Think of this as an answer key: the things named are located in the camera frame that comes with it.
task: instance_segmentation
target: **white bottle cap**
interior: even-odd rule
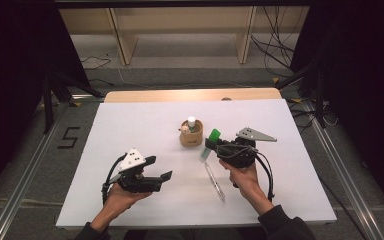
[[[196,121],[195,117],[193,117],[193,116],[188,117],[188,126],[189,127],[195,127],[195,121]]]

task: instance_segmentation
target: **hand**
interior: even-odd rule
[[[118,183],[114,183],[108,193],[108,198],[104,204],[104,207],[92,221],[90,226],[98,232],[104,231],[112,220],[114,220],[124,211],[129,209],[137,201],[146,198],[151,194],[152,192],[127,192],[124,191]]]
[[[253,163],[248,168],[235,168],[232,165],[219,160],[220,164],[230,171],[230,181],[239,187],[242,196],[254,207],[259,215],[273,208],[273,204],[267,199],[266,194],[258,184],[257,168]]]

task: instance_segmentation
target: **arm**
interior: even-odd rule
[[[118,183],[114,183],[108,193],[108,199],[101,211],[91,223],[87,223],[77,235],[76,240],[109,239],[106,228],[112,220],[129,209],[137,201],[150,196],[152,193],[130,193],[124,191]]]
[[[219,162],[225,169],[230,171],[230,181],[239,187],[242,196],[248,200],[260,215],[258,220],[265,229],[268,239],[315,239],[302,219],[290,219],[280,205],[274,206],[268,200],[258,184],[255,163],[248,168],[238,169],[223,160]]]

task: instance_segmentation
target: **person's right hand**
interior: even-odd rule
[[[242,196],[254,207],[259,215],[273,208],[273,204],[267,199],[266,194],[258,184],[257,168],[253,163],[248,168],[235,168],[232,165],[219,160],[220,164],[230,171],[230,181],[239,187]]]

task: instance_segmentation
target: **black sleeve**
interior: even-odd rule
[[[76,236],[75,240],[109,240],[111,236],[107,229],[103,233],[97,232],[90,226],[90,222],[86,223],[82,231]]]
[[[263,225],[269,240],[316,239],[301,218],[290,219],[280,205],[258,217],[258,221]]]

